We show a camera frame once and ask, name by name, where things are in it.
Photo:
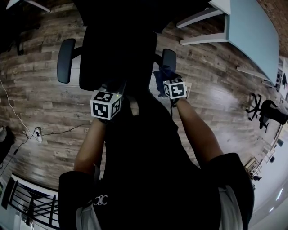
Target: white cable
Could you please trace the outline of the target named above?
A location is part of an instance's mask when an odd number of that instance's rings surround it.
[[[15,115],[20,119],[21,123],[24,125],[23,121],[22,121],[21,118],[16,114],[14,108],[13,108],[12,105],[10,104],[10,100],[9,100],[9,97],[8,97],[7,91],[6,91],[6,89],[4,88],[1,79],[0,79],[0,82],[1,82],[1,85],[2,85],[3,90],[6,92],[7,99],[8,99],[8,103],[9,103],[10,107],[13,109],[14,114],[15,114]],[[38,138],[36,138],[36,137],[35,137],[35,136],[30,132],[30,130],[27,128],[26,125],[24,125],[24,127],[28,130],[28,132],[30,133],[31,137],[33,136],[33,137],[34,137],[38,142],[40,142],[40,141],[38,140]]]

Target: power outlet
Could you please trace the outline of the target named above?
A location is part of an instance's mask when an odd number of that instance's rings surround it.
[[[37,139],[38,139],[38,141],[39,141],[39,142],[42,142],[43,139],[42,139],[41,136],[39,136],[39,135],[41,135],[41,131],[40,131],[40,129],[39,129],[39,128],[36,128],[36,129],[35,129],[35,133],[36,133],[36,135],[37,135]]]

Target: hand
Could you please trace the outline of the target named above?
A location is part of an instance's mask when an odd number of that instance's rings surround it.
[[[167,97],[163,81],[182,78],[179,74],[173,72],[169,66],[159,67],[159,71],[154,71],[153,74],[156,78],[157,90],[160,92],[158,97]]]

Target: black cable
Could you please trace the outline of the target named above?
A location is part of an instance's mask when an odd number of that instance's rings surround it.
[[[67,132],[70,132],[70,131],[72,131],[72,130],[74,130],[74,129],[80,127],[80,126],[86,125],[86,124],[91,125],[90,123],[80,124],[80,125],[78,125],[78,126],[72,128],[72,129],[67,130],[67,131],[64,131],[64,132],[60,132],[60,133],[54,133],[54,132],[52,132],[52,133],[43,134],[43,135],[39,135],[39,134],[37,134],[37,136],[38,136],[38,137],[42,137],[42,136],[49,136],[49,135],[52,135],[52,134],[62,134],[62,133],[67,133]]]
[[[32,134],[31,137],[29,137],[29,136],[27,135],[27,133],[26,133],[25,130],[22,130],[22,133],[27,137],[27,139],[26,139],[25,142],[23,142],[21,145],[19,145],[18,148],[15,150],[15,152],[13,153],[13,156],[11,157],[11,159],[9,160],[9,162],[6,164],[6,167],[5,167],[4,170],[2,171],[0,177],[1,177],[2,174],[4,173],[5,169],[7,168],[7,166],[9,165],[9,163],[11,162],[11,160],[13,159],[13,157],[14,157],[14,156],[16,155],[16,153],[18,152],[19,148],[20,148],[22,145],[24,145],[28,140],[30,140],[30,139],[34,136],[34,133],[35,133],[35,131],[36,131],[37,128],[38,128],[38,127],[36,127],[36,128],[34,129],[34,132],[33,132],[33,134]]]
[[[6,167],[4,168],[4,170],[2,171],[0,177],[2,176],[2,174],[4,173],[5,169],[7,168],[8,164],[6,164]]]

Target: black shirt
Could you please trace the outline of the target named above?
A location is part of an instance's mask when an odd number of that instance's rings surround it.
[[[147,117],[107,126],[106,168],[96,188],[88,174],[61,175],[60,228],[76,229],[76,209],[93,200],[103,230],[217,230],[221,220],[218,187],[229,185],[247,229],[254,193],[238,155],[216,157],[199,169],[182,147],[170,117]]]

